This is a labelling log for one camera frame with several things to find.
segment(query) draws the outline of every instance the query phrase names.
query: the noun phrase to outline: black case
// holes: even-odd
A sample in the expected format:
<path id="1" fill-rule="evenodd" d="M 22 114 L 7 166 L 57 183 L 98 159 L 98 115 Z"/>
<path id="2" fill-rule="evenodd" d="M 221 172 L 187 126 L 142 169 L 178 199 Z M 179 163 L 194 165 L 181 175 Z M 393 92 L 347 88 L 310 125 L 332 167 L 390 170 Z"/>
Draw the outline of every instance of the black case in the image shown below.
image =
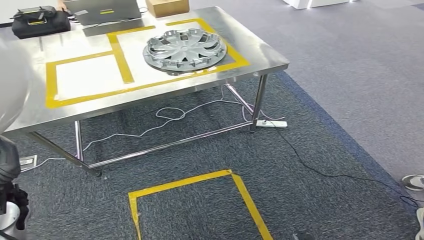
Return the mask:
<path id="1" fill-rule="evenodd" d="M 71 30 L 68 15 L 63 11 L 56 11 L 54 16 L 45 17 L 46 23 L 30 25 L 28 21 L 29 20 L 24 17 L 14 19 L 12 31 L 19 39 L 40 37 Z"/>

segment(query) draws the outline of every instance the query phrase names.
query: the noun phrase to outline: floor marking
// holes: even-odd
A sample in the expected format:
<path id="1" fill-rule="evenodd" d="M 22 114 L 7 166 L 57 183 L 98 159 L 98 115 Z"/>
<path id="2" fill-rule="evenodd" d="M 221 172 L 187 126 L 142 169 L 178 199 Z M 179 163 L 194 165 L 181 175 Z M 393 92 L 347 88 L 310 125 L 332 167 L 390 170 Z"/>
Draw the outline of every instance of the floor marking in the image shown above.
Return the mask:
<path id="1" fill-rule="evenodd" d="M 182 21 L 169 22 L 166 25 L 167 26 L 173 26 L 173 25 L 186 24 L 186 23 L 198 23 L 201 26 L 201 28 L 204 29 L 205 31 L 210 32 L 210 33 L 216 33 L 216 31 L 202 18 L 192 18 L 192 19 L 187 19 L 187 20 L 182 20 Z M 48 107 L 48 108 L 59 108 L 59 107 L 67 106 L 67 105 L 72 105 L 72 104 L 77 104 L 77 103 L 86 102 L 86 101 L 90 101 L 90 100 L 100 99 L 100 98 L 109 97 L 109 96 L 113 96 L 113 95 L 117 95 L 117 94 L 128 93 L 128 92 L 132 92 L 132 91 L 136 91 L 136 90 L 140 90 L 140 89 L 145 89 L 145 88 L 150 88 L 150 87 L 154 87 L 154 86 L 158 86 L 158 85 L 173 83 L 173 82 L 181 81 L 181 80 L 184 80 L 184 79 L 199 77 L 199 76 L 203 76 L 203 75 L 207 75 L 207 74 L 228 71 L 228 70 L 231 70 L 231 69 L 236 69 L 236 68 L 240 68 L 240 67 L 250 65 L 249 61 L 247 61 L 224 38 L 222 38 L 223 42 L 227 45 L 227 53 L 234 60 L 234 62 L 224 64 L 224 65 L 213 66 L 210 69 L 199 70 L 199 71 L 196 71 L 195 73 L 193 73 L 191 75 L 177 77 L 177 78 L 170 79 L 170 80 L 164 80 L 164 81 L 140 85 L 140 86 L 136 86 L 136 87 L 119 89 L 119 90 L 115 90 L 115 91 L 111 91 L 111 92 L 104 92 L 104 93 L 87 95 L 87 96 L 80 96 L 80 97 L 64 99 L 64 100 L 55 99 L 56 95 L 58 94 L 56 66 L 59 65 L 59 64 L 66 64 L 66 63 L 72 63 L 72 62 L 77 62 L 77 61 L 82 61 L 82 60 L 87 60 L 87 59 L 92 59 L 92 58 L 103 57 L 103 56 L 107 56 L 107 55 L 114 55 L 116 62 L 118 64 L 118 67 L 119 67 L 119 71 L 122 75 L 123 82 L 126 83 L 126 84 L 133 83 L 134 79 L 133 79 L 130 67 L 127 64 L 127 60 L 125 58 L 124 52 L 122 51 L 122 47 L 119 43 L 117 35 L 134 33 L 134 32 L 154 29 L 154 28 L 156 28 L 156 27 L 155 26 L 145 26 L 145 27 L 137 27 L 137 28 L 128 29 L 128 30 L 110 32 L 110 33 L 107 33 L 106 35 L 107 35 L 109 42 L 110 42 L 110 45 L 112 47 L 111 51 L 100 52 L 100 53 L 86 55 L 86 56 L 80 56 L 80 57 L 74 57 L 74 58 L 64 59 L 64 60 L 59 60 L 59 61 L 54 61 L 54 62 L 47 62 L 46 63 L 46 94 L 45 94 L 45 105 L 46 105 L 46 107 Z"/>
<path id="2" fill-rule="evenodd" d="M 271 236 L 270 232 L 268 231 L 268 228 L 265 225 L 265 222 L 262 219 L 261 214 L 259 213 L 258 209 L 256 208 L 255 203 L 253 202 L 253 199 L 250 196 L 245 184 L 243 183 L 242 178 L 239 175 L 233 173 L 233 171 L 231 171 L 230 169 L 215 171 L 215 172 L 211 172 L 211 173 L 207 173 L 207 174 L 203 174 L 203 175 L 199 175 L 199 176 L 193 176 L 193 177 L 185 178 L 185 179 L 182 179 L 182 180 L 165 183 L 165 184 L 162 184 L 162 185 L 157 185 L 157 186 L 145 188 L 145 189 L 142 189 L 142 190 L 129 192 L 128 193 L 129 207 L 130 207 L 130 210 L 131 210 L 132 220 L 134 221 L 135 229 L 137 231 L 138 240 L 142 240 L 142 234 L 141 234 L 141 231 L 140 231 L 140 223 L 139 223 L 140 213 L 138 212 L 137 198 L 140 198 L 140 197 L 143 197 L 143 196 L 146 196 L 146 195 L 150 195 L 150 194 L 155 194 L 155 193 L 158 193 L 158 192 L 161 192 L 161 191 L 166 191 L 166 190 L 169 190 L 169 189 L 182 187 L 182 186 L 189 185 L 189 184 L 198 183 L 198 182 L 209 180 L 209 179 L 215 179 L 215 178 L 219 178 L 219 177 L 228 176 L 228 175 L 231 175 L 232 180 L 234 181 L 235 185 L 237 186 L 237 189 L 240 192 L 241 197 L 243 198 L 244 203 L 246 204 L 247 209 L 248 209 L 250 215 L 252 216 L 253 221 L 256 224 L 256 226 L 257 226 L 257 228 L 260 232 L 260 235 L 262 236 L 262 239 L 273 240 L 273 237 Z"/>

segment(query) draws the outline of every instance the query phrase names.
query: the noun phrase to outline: laptop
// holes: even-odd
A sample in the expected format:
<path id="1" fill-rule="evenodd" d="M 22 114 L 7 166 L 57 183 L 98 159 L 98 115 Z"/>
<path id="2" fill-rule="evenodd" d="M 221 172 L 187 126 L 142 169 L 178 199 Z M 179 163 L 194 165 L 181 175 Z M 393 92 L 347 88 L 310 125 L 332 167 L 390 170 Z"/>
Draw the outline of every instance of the laptop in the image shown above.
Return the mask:
<path id="1" fill-rule="evenodd" d="M 67 0 L 64 4 L 82 25 L 119 22 L 142 16 L 137 0 Z"/>

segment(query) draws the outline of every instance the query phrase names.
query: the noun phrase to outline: table top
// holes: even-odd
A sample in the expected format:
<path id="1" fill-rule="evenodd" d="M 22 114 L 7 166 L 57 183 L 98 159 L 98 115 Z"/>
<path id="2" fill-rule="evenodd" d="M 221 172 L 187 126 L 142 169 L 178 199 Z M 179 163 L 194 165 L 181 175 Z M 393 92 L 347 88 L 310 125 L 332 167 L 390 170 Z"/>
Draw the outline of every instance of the table top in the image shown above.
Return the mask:
<path id="1" fill-rule="evenodd" d="M 147 65 L 149 38 L 171 29 L 203 28 L 228 46 L 214 67 L 194 73 Z M 289 61 L 219 7 L 142 18 L 16 41 L 36 73 L 21 115 L 6 132 L 33 132 L 184 95 L 288 67 Z"/>

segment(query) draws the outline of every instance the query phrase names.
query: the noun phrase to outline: black bag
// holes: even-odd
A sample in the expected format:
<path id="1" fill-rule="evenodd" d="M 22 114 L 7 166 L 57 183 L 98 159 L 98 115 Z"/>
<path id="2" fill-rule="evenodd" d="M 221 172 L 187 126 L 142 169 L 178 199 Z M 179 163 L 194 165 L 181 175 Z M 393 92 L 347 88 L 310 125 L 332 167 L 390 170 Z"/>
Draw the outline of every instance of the black bag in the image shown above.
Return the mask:
<path id="1" fill-rule="evenodd" d="M 19 39 L 40 37 L 71 30 L 68 14 L 52 6 L 21 9 L 13 16 L 12 31 Z"/>

